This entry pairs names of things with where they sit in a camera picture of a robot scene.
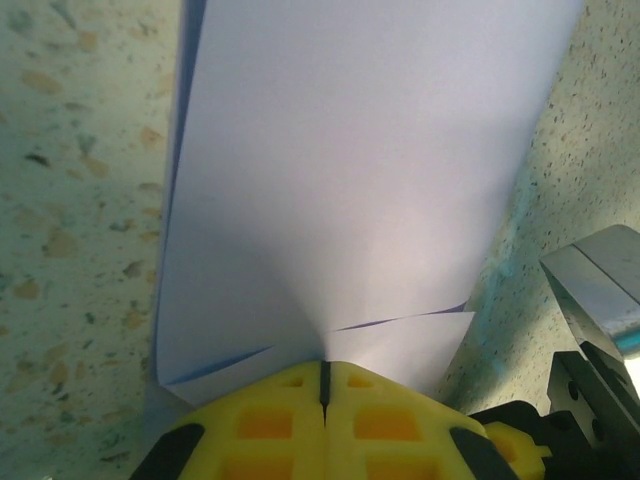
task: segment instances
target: white paper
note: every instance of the white paper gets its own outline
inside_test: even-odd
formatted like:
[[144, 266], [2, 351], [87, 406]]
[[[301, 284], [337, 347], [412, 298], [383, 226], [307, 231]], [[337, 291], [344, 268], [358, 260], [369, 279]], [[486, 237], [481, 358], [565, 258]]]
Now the white paper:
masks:
[[330, 332], [316, 351], [282, 342], [225, 369], [165, 387], [199, 406], [297, 363], [326, 359], [355, 363], [432, 395], [472, 317], [471, 312], [422, 315]]
[[580, 7], [209, 0], [159, 381], [465, 302]]

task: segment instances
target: sheet of paper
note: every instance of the sheet of paper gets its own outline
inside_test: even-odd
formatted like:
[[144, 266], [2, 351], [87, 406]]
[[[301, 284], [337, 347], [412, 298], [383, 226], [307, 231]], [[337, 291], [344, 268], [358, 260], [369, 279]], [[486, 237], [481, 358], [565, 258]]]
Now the sheet of paper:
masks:
[[580, 9], [209, 0], [159, 380], [466, 301]]
[[355, 363], [433, 395], [472, 317], [471, 312], [421, 315], [330, 332], [316, 351], [283, 341], [230, 367], [165, 387], [199, 406], [297, 363], [324, 358]]

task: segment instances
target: terrazzo surface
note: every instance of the terrazzo surface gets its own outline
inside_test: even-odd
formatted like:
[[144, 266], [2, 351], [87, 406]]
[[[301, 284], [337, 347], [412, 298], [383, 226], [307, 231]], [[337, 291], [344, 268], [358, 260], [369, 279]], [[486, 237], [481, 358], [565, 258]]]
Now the terrazzo surface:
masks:
[[[139, 460], [178, 2], [0, 0], [0, 478]], [[575, 348], [537, 259], [640, 230], [640, 0], [587, 1], [441, 396], [547, 408]]]

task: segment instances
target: yellow plastic part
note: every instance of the yellow plastic part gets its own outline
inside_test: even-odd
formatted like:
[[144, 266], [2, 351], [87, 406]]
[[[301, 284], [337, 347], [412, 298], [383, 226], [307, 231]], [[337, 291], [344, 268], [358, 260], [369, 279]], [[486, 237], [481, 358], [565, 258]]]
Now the yellow plastic part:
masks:
[[326, 425], [320, 362], [289, 368], [183, 418], [205, 433], [179, 480], [473, 480], [449, 430], [489, 437], [522, 480], [548, 449], [356, 365], [331, 364]]
[[520, 480], [544, 480], [543, 457], [550, 457], [549, 447], [538, 446], [524, 432], [501, 422], [484, 426], [496, 446]]

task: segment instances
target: green speckled surface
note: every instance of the green speckled surface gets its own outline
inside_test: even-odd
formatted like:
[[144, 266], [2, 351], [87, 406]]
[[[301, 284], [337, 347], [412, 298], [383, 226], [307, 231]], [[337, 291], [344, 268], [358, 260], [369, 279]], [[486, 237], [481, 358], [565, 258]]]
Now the green speckled surface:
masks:
[[[139, 459], [178, 3], [0, 0], [0, 478]], [[587, 4], [442, 385], [464, 410], [545, 408], [573, 341], [538, 257], [640, 229], [640, 0]]]

